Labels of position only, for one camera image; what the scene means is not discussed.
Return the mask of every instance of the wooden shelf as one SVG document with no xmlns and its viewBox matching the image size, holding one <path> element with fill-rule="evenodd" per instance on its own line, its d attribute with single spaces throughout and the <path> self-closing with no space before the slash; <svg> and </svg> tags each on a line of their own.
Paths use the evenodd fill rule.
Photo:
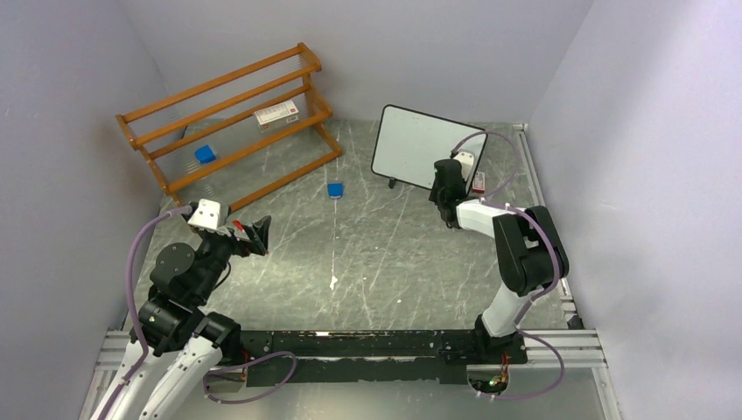
<svg viewBox="0 0 742 420">
<path fill-rule="evenodd" d="M 295 56 L 298 56 L 301 61 L 301 68 L 299 68 L 298 70 L 284 74 L 283 76 L 263 83 L 260 86 L 253 87 L 240 94 L 232 96 L 225 101 L 216 103 L 208 108 L 204 108 L 201 111 L 180 118 L 175 122 L 171 122 L 164 127 L 154 129 L 153 131 L 150 131 L 149 133 L 143 134 L 141 136 L 135 136 L 133 129 L 130 127 L 130 124 L 136 120 L 142 119 L 160 110 L 169 108 L 177 103 L 193 98 L 197 95 L 202 95 L 205 92 L 225 85 L 230 81 L 235 81 L 243 76 L 252 74 L 266 67 L 273 66 L 280 61 Z M 320 166 L 327 164 L 342 155 L 342 149 L 340 148 L 340 145 L 332 136 L 330 136 L 323 124 L 323 121 L 325 119 L 333 115 L 333 111 L 330 108 L 330 105 L 327 104 L 327 101 L 322 97 L 322 95 L 317 91 L 317 89 L 314 87 L 314 84 L 312 83 L 312 73 L 318 72 L 321 69 L 322 65 L 319 62 L 319 58 L 314 54 L 314 52 L 312 52 L 312 50 L 304 45 L 304 43 L 299 43 L 294 48 L 291 48 L 284 52 L 280 52 L 276 55 L 268 57 L 267 59 L 262 59 L 243 68 L 234 70 L 233 72 L 224 74 L 220 77 L 217 77 L 216 79 L 201 83 L 196 87 L 191 87 L 190 89 L 184 90 L 183 92 L 174 94 L 168 98 L 164 98 L 161 101 L 157 101 L 143 108 L 131 111 L 128 114 L 117 115 L 116 120 L 118 121 L 119 126 L 121 127 L 121 130 L 129 141 L 131 147 L 134 150 L 139 151 L 144 157 L 144 160 L 147 162 L 147 165 L 150 167 L 152 173 L 155 175 L 155 178 L 160 184 L 160 187 L 163 189 L 163 192 L 171 196 L 180 206 L 184 205 L 185 203 L 180 200 L 179 196 L 177 195 L 177 191 L 193 184 L 199 179 L 203 179 L 205 176 L 214 173 L 219 169 L 238 162 L 246 156 L 249 156 L 275 142 L 278 142 L 281 139 L 286 138 L 287 136 L 296 134 L 301 130 L 308 129 L 310 127 L 314 128 L 319 133 L 319 135 L 327 142 L 327 145 L 330 146 L 330 153 L 325 154 L 323 157 L 320 157 L 319 159 L 296 169 L 288 175 L 285 175 L 282 178 L 271 182 L 265 187 L 260 188 L 257 191 L 252 192 L 242 199 L 238 199 L 237 201 L 232 203 L 231 206 L 232 210 L 234 211 L 239 208 L 245 207 L 246 205 L 256 200 L 259 200 L 260 198 L 270 193 L 273 193 L 278 188 L 286 186 L 290 182 L 303 177 L 307 173 L 314 171 Z M 172 143 L 163 145 L 155 150 L 147 150 L 146 148 L 146 145 L 154 140 L 167 136 L 168 134 L 171 134 L 177 130 L 182 130 L 188 125 L 194 124 L 209 116 L 213 116 L 218 112 L 229 109 L 249 99 L 256 98 L 258 95 L 268 94 L 273 89 L 299 79 L 302 82 L 301 86 L 294 88 L 289 92 L 277 94 L 270 100 L 257 104 L 250 109 L 230 116 L 229 118 L 217 122 L 216 124 L 213 124 L 205 129 L 202 129 L 189 136 L 180 138 L 179 140 L 176 140 Z M 156 162 L 156 159 L 158 158 L 167 156 L 168 154 L 173 153 L 174 151 L 181 149 L 188 144 L 192 144 L 193 142 L 196 142 L 206 136 L 212 135 L 219 130 L 223 130 L 226 127 L 229 127 L 251 117 L 256 111 L 260 109 L 276 105 L 280 102 L 288 101 L 289 99 L 297 97 L 299 95 L 304 95 L 304 98 L 306 99 L 307 106 L 310 110 L 308 115 L 303 119 L 284 127 L 280 131 L 266 136 L 264 139 L 258 141 L 257 143 L 249 144 L 243 149 L 240 149 L 228 156 L 221 157 L 210 164 L 204 165 L 197 171 L 191 172 L 182 178 L 172 180 L 168 179 L 163 174 L 163 171 Z"/>
</svg>

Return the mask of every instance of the gray wall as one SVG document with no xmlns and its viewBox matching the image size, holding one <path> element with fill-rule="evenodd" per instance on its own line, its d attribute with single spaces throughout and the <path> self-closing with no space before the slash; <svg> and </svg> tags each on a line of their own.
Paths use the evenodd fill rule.
<svg viewBox="0 0 742 420">
<path fill-rule="evenodd" d="M 2 2 L 4 419 L 80 414 L 106 328 L 123 314 L 130 241 L 160 196 L 114 114 L 163 95 L 118 2 Z"/>
<path fill-rule="evenodd" d="M 742 418 L 742 9 L 597 0 L 530 120 L 626 420 Z"/>
<path fill-rule="evenodd" d="M 592 0 L 122 0 L 176 92 L 304 41 L 342 117 L 395 103 L 477 121 L 525 122 Z M 240 90 L 234 87 L 232 95 Z M 226 98 L 228 92 L 221 96 Z M 194 112 L 216 101 L 184 102 Z"/>
</svg>

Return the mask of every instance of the cable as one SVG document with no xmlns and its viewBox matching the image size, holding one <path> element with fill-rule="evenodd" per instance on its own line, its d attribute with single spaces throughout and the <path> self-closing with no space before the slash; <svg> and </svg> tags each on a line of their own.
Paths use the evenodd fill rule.
<svg viewBox="0 0 742 420">
<path fill-rule="evenodd" d="M 515 147 L 515 144 L 513 143 L 512 140 L 503 136 L 502 134 L 495 132 L 495 131 L 483 130 L 483 131 L 477 131 L 476 133 L 472 133 L 469 136 L 464 137 L 460 142 L 456 144 L 456 146 L 454 146 L 453 150 L 451 150 L 452 154 L 456 153 L 459 151 L 459 148 L 464 145 L 464 143 L 475 138 L 476 136 L 489 136 L 489 135 L 499 137 L 505 140 L 508 144 L 510 144 L 510 147 L 513 148 L 513 153 L 515 154 L 515 166 L 513 167 L 513 171 L 510 172 L 510 176 L 508 176 L 507 179 L 505 179 L 505 182 L 503 182 L 501 185 L 498 185 L 497 188 L 493 189 L 489 193 L 482 196 L 483 198 L 486 198 L 486 199 L 491 199 L 496 193 L 498 193 L 501 189 L 505 188 L 505 186 L 510 184 L 510 182 L 513 179 L 515 179 L 515 175 L 518 174 L 518 170 L 520 169 L 520 162 L 521 162 L 521 160 L 518 159 L 518 148 Z"/>
<path fill-rule="evenodd" d="M 459 148 L 464 143 L 466 143 L 467 141 L 469 141 L 471 138 L 474 138 L 476 136 L 481 136 L 481 135 L 484 135 L 484 134 L 487 134 L 487 135 L 492 134 L 494 136 L 497 136 L 497 137 L 500 137 L 500 138 L 504 139 L 508 144 L 510 144 L 510 147 L 513 148 L 513 152 L 515 153 L 515 155 L 518 156 L 518 150 L 515 148 L 515 144 L 509 138 L 503 136 L 500 133 L 496 133 L 494 131 L 479 131 L 479 132 L 476 132 L 476 133 L 473 133 L 473 134 L 471 134 L 469 136 L 464 137 L 460 142 L 458 142 L 458 144 L 456 144 L 456 146 L 453 148 L 453 150 L 451 151 L 451 153 L 454 153 L 454 152 L 458 151 Z M 542 389 L 540 391 L 535 391 L 535 392 L 527 393 L 527 394 L 524 394 L 524 395 L 499 395 L 499 396 L 496 396 L 495 397 L 495 399 L 506 400 L 506 401 L 526 400 L 526 399 L 533 398 L 533 397 L 536 397 L 536 396 L 542 396 L 543 394 L 546 394 L 547 392 L 550 392 L 552 389 L 554 389 L 557 386 L 559 386 L 559 384 L 562 383 L 562 381 L 564 380 L 564 374 L 565 374 L 564 359 L 562 358 L 562 355 L 559 353 L 559 351 L 557 350 L 557 348 L 554 347 L 554 346 L 552 346 L 551 344 L 549 344 L 546 340 L 544 340 L 544 339 L 542 339 L 540 337 L 536 337 L 533 334 L 529 334 L 527 332 L 524 332 L 520 327 L 518 327 L 518 325 L 521 323 L 521 321 L 523 320 L 523 318 L 526 316 L 526 312 L 528 312 L 529 309 L 531 308 L 531 306 L 533 306 L 533 303 L 538 298 L 541 298 L 541 297 L 549 294 L 551 291 L 553 291 L 557 287 L 557 284 L 559 284 L 559 273 L 561 272 L 561 270 L 559 269 L 559 262 L 557 260 L 557 253 L 554 252 L 554 248 L 552 247 L 551 241 L 549 240 L 549 237 L 546 235 L 546 232 L 544 232 L 543 229 L 540 226 L 538 226 L 538 223 L 536 223 L 536 221 L 531 216 L 529 216 L 526 212 L 523 212 L 521 209 L 519 209 L 517 207 L 510 206 L 507 203 L 506 204 L 499 204 L 499 203 L 493 203 L 493 202 L 487 201 L 488 199 L 491 199 L 499 190 L 501 190 L 506 185 L 508 185 L 510 183 L 510 181 L 513 180 L 513 178 L 515 177 L 515 174 L 517 173 L 517 170 L 518 170 L 518 165 L 516 164 L 513 172 L 510 174 L 510 177 L 508 177 L 507 180 L 502 185 L 498 185 L 498 187 L 495 188 L 494 190 L 492 190 L 490 193 L 487 193 L 487 194 L 483 195 L 481 198 L 479 198 L 479 203 L 481 203 L 484 206 L 493 207 L 493 208 L 499 208 L 501 210 L 505 210 L 505 211 L 508 211 L 508 212 L 513 212 L 513 213 L 518 214 L 519 216 L 521 216 L 538 233 L 539 237 L 543 241 L 543 245 L 546 247 L 546 251 L 549 253 L 549 258 L 551 259 L 551 266 L 552 266 L 552 269 L 553 269 L 553 272 L 554 272 L 554 278 L 551 280 L 551 283 L 549 284 L 549 286 L 546 289 L 541 290 L 540 292 L 536 293 L 525 304 L 523 304 L 523 307 L 518 311 L 517 314 L 515 314 L 514 324 L 515 324 L 515 330 L 518 333 L 520 333 L 523 337 L 526 337 L 526 338 L 529 338 L 529 339 L 538 341 L 539 343 L 545 345 L 556 356 L 556 359 L 559 361 L 559 376 L 548 387 L 546 387 L 546 388 L 544 388 L 544 389 Z"/>
<path fill-rule="evenodd" d="M 222 278 L 222 279 L 221 279 L 221 280 L 220 280 L 220 281 L 219 281 L 219 282 L 218 282 L 218 283 L 217 283 L 217 284 L 216 284 L 216 285 L 215 285 L 215 286 L 213 287 L 213 289 L 212 289 L 211 291 L 215 291 L 215 290 L 216 290 L 216 289 L 217 289 L 217 288 L 218 288 L 219 286 L 223 285 L 223 284 L 224 284 L 224 282 L 226 282 L 226 281 L 227 281 L 227 277 L 229 277 L 229 275 L 230 275 L 230 274 L 232 274 L 232 264 L 231 264 L 231 263 L 229 263 L 229 261 L 227 261 L 227 275 L 226 275 L 226 276 L 224 276 L 224 278 Z"/>
<path fill-rule="evenodd" d="M 276 384 L 273 388 L 263 392 L 260 395 L 251 396 L 250 398 L 245 398 L 244 400 L 222 400 L 221 398 L 217 398 L 208 392 L 208 386 L 207 386 L 207 377 L 213 376 L 213 375 L 220 375 L 224 374 L 226 372 L 230 372 L 237 369 L 244 369 L 249 368 L 251 366 L 257 365 L 258 363 L 263 363 L 264 361 L 269 361 L 270 359 L 274 359 L 276 357 L 280 356 L 288 356 L 291 357 L 291 369 L 289 370 L 289 373 L 284 377 L 279 383 Z M 221 403 L 221 404 L 244 404 L 244 403 L 252 403 L 253 401 L 257 401 L 261 398 L 265 398 L 266 396 L 269 396 L 273 394 L 274 392 L 278 391 L 286 382 L 289 381 L 292 375 L 294 375 L 294 371 L 297 370 L 297 364 L 298 364 L 298 358 L 297 356 L 292 352 L 275 352 L 271 354 L 267 354 L 259 359 L 255 359 L 252 361 L 249 361 L 247 363 L 242 363 L 241 365 L 237 366 L 227 366 L 222 367 L 221 369 L 212 370 L 208 374 L 204 376 L 203 379 L 203 385 L 204 385 L 204 394 L 206 394 L 206 397 L 210 399 L 211 401 L 215 403 Z"/>
<path fill-rule="evenodd" d="M 147 235 L 147 232 L 154 228 L 155 225 L 157 225 L 160 221 L 168 219 L 177 214 L 189 214 L 191 211 L 193 211 L 193 209 L 190 206 L 183 206 L 160 214 L 158 217 L 150 220 L 149 223 L 144 225 L 144 227 L 142 227 L 142 230 L 140 230 L 139 233 L 136 234 L 134 241 L 131 243 L 131 248 L 129 248 L 129 255 L 127 256 L 126 260 L 126 305 L 129 310 L 129 318 L 131 319 L 131 324 L 134 326 L 136 339 L 139 340 L 139 344 L 142 346 L 142 355 L 129 368 L 129 372 L 127 372 L 123 376 L 118 385 L 116 385 L 116 388 L 111 393 L 108 401 L 106 401 L 106 404 L 101 409 L 101 414 L 98 416 L 98 420 L 106 418 L 106 416 L 111 411 L 111 407 L 114 405 L 116 398 L 118 398 L 119 394 L 121 394 L 123 384 L 127 383 L 131 379 L 131 377 L 134 376 L 134 373 L 136 373 L 137 370 L 142 366 L 142 364 L 144 363 L 144 359 L 147 358 L 147 355 L 150 352 L 150 347 L 147 346 L 147 341 L 146 339 L 144 339 L 142 324 L 139 322 L 139 317 L 137 316 L 137 306 L 134 303 L 134 257 L 136 256 L 137 250 L 139 249 L 139 244 L 142 242 L 142 239 L 144 239 L 144 236 Z"/>
</svg>

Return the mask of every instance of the blue object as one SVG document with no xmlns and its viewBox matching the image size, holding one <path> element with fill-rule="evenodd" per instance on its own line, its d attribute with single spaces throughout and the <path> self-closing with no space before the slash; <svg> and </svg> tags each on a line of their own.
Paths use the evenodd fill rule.
<svg viewBox="0 0 742 420">
<path fill-rule="evenodd" d="M 343 183 L 342 182 L 330 182 L 327 184 L 327 193 L 330 194 L 330 198 L 333 200 L 339 199 L 343 196 Z"/>
<path fill-rule="evenodd" d="M 206 146 L 201 146 L 196 150 L 196 158 L 199 160 L 199 163 L 208 164 L 209 162 L 213 162 L 216 160 L 216 153 L 214 152 L 214 149 L 212 149 L 208 144 Z"/>
</svg>

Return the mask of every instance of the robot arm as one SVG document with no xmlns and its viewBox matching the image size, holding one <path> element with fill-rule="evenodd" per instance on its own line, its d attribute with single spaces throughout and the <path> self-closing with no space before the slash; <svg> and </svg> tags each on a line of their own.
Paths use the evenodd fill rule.
<svg viewBox="0 0 742 420">
<path fill-rule="evenodd" d="M 436 204 L 447 227 L 472 230 L 495 240 L 502 284 L 477 324 L 481 324 L 489 337 L 507 337 L 515 333 L 515 318 L 523 305 L 551 283 L 553 268 L 549 253 L 546 244 L 522 217 L 486 206 L 481 199 L 467 197 L 466 168 L 457 158 L 435 163 L 430 201 Z M 549 211 L 544 206 L 524 211 L 546 232 L 557 255 L 560 277 L 566 276 L 569 262 Z"/>
<path fill-rule="evenodd" d="M 236 221 L 231 228 L 225 226 L 227 206 L 203 199 L 192 207 L 187 221 L 201 244 L 193 249 L 173 243 L 157 255 L 150 298 L 138 313 L 149 352 L 127 380 L 142 356 L 132 330 L 122 365 L 94 420 L 167 420 L 210 368 L 243 360 L 240 325 L 216 312 L 204 315 L 199 307 L 206 304 L 231 256 L 268 253 L 270 217 L 251 224 Z"/>
</svg>

